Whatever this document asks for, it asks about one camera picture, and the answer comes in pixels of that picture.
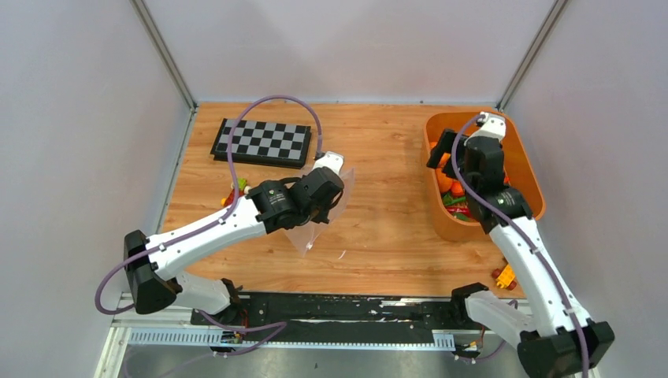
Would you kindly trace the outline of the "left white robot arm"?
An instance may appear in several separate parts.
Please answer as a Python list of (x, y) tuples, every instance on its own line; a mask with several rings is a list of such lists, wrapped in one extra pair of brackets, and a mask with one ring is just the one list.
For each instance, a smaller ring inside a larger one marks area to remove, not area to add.
[(151, 314), (182, 306), (211, 314), (231, 325), (241, 315), (238, 294), (229, 279), (209, 280), (186, 268), (227, 246), (310, 222), (327, 224), (344, 192), (344, 181), (328, 168), (301, 177), (267, 180), (228, 206), (171, 232), (147, 236), (140, 230), (124, 237), (125, 267), (134, 309)]

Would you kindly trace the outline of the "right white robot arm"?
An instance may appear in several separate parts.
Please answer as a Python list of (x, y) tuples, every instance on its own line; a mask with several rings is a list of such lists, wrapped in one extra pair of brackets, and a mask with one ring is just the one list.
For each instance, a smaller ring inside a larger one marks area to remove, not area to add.
[(460, 182), (472, 217), (502, 251), (531, 308), (506, 304), (482, 283), (452, 291), (450, 318), (459, 328), (479, 323), (514, 347), (530, 377), (587, 377), (614, 342), (606, 321), (580, 306), (548, 256), (523, 194), (505, 181), (504, 152), (496, 137), (464, 137), (445, 130), (427, 166)]

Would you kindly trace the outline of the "clear zip top bag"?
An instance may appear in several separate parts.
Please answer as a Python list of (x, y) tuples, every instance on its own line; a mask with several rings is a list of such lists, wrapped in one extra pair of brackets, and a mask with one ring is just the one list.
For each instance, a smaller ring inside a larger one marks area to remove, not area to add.
[(317, 215), (320, 222), (315, 222), (315, 218), (312, 218), (308, 223), (285, 232), (301, 257), (306, 256), (320, 234), (332, 225), (347, 208), (354, 189), (355, 168), (342, 171), (340, 179), (343, 183), (343, 190), (329, 201), (329, 209), (326, 212), (323, 211)]

